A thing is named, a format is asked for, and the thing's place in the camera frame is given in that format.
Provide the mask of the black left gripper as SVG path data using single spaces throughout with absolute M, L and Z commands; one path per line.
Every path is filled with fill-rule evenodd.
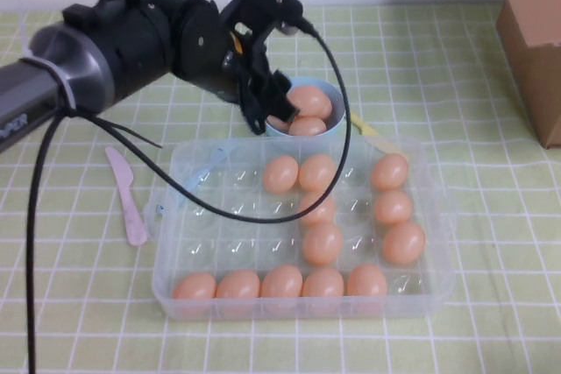
M 221 11 L 213 1 L 187 0 L 173 17 L 173 74 L 239 105 L 257 136 L 266 132 L 264 97 L 270 116 L 292 123 L 300 114 L 288 99 L 292 82 L 272 73 L 266 57 L 273 28 L 273 17 L 250 0 L 231 0 Z

